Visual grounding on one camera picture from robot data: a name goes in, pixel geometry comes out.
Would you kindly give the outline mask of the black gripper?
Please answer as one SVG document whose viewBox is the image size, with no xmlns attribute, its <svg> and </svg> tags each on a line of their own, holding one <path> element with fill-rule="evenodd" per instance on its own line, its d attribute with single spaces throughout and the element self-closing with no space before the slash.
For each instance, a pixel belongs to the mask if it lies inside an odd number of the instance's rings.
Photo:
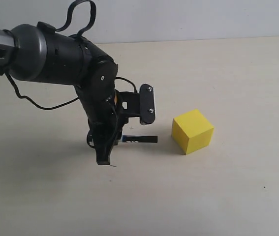
<svg viewBox="0 0 279 236">
<path fill-rule="evenodd" d="M 138 91 L 115 91 L 114 97 L 109 97 L 98 103 L 96 120 L 89 120 L 87 144 L 96 152 L 98 165 L 110 165 L 110 155 L 114 146 L 122 139 L 125 124 L 129 123 L 130 114 L 123 107 L 128 98 L 137 98 Z"/>
</svg>

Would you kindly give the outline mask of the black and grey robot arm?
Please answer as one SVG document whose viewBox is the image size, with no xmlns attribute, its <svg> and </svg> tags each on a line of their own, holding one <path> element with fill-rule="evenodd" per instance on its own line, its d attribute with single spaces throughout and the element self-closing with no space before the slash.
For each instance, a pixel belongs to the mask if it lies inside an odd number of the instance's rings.
<svg viewBox="0 0 279 236">
<path fill-rule="evenodd" d="M 0 75 L 18 81 L 73 86 L 88 117 L 87 143 L 98 165 L 109 165 L 113 147 L 128 121 L 123 103 L 136 89 L 116 89 L 118 65 L 81 36 L 58 34 L 50 25 L 22 24 L 0 29 Z"/>
</svg>

